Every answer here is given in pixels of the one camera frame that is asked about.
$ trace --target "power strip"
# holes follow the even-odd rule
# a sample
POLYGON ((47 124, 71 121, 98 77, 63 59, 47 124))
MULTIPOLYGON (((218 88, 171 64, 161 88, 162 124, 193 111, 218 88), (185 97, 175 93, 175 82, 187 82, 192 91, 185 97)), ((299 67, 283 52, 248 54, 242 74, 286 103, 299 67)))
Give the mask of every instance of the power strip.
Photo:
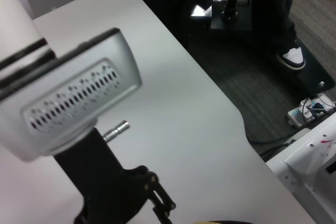
MULTIPOLYGON (((320 103, 323 106, 323 109, 328 113, 335 112, 335 104, 331 102, 330 98, 327 97, 325 94, 319 94, 314 99, 308 99, 303 107, 305 100, 300 102, 300 105, 295 109, 289 111, 287 113, 287 117, 289 119, 289 124, 294 125, 296 128, 302 128, 303 126, 315 121, 315 117, 312 114, 311 109, 317 104, 320 103)), ((319 118, 325 116, 325 113, 320 110, 313 110, 316 112, 319 118)))

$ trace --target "gray carpet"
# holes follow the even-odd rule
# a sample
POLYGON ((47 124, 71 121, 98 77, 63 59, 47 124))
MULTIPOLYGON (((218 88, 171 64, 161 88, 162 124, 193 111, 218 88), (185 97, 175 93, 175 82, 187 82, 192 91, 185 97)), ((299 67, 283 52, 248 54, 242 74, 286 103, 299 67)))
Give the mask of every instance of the gray carpet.
MULTIPOLYGON (((336 1, 293 0, 290 17, 299 38, 336 79, 336 1)), ((240 110, 251 140, 266 142, 295 133, 286 119, 298 105, 293 90, 242 45, 192 39, 189 52, 240 110)), ((327 94, 335 98, 336 89, 327 94)), ((254 148, 261 153, 275 145, 254 148)))

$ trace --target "person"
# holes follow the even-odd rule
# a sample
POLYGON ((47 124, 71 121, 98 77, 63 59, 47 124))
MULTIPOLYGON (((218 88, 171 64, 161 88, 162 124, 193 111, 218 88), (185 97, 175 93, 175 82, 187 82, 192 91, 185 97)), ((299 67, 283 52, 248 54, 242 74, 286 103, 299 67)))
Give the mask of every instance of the person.
POLYGON ((294 23, 289 19, 292 0, 252 0, 252 28, 266 48, 292 70, 305 67, 306 60, 296 43, 294 23))

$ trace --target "white sneaker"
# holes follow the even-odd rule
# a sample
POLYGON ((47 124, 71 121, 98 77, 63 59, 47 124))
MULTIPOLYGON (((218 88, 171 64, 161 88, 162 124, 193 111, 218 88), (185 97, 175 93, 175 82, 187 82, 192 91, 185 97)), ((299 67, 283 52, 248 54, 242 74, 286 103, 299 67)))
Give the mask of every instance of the white sneaker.
POLYGON ((282 64, 292 70, 300 70, 306 65, 306 61, 302 55, 300 47, 292 48, 288 53, 282 56, 277 55, 277 58, 282 64))

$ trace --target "shoe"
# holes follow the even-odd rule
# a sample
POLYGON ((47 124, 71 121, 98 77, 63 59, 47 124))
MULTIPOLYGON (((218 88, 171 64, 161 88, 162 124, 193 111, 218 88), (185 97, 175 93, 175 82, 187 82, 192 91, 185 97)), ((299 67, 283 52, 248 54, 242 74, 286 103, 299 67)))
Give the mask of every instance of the shoe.
POLYGON ((302 55, 301 48, 292 48, 288 53, 280 56, 277 55, 278 60, 286 67, 292 70, 300 70, 305 67, 306 60, 302 55))

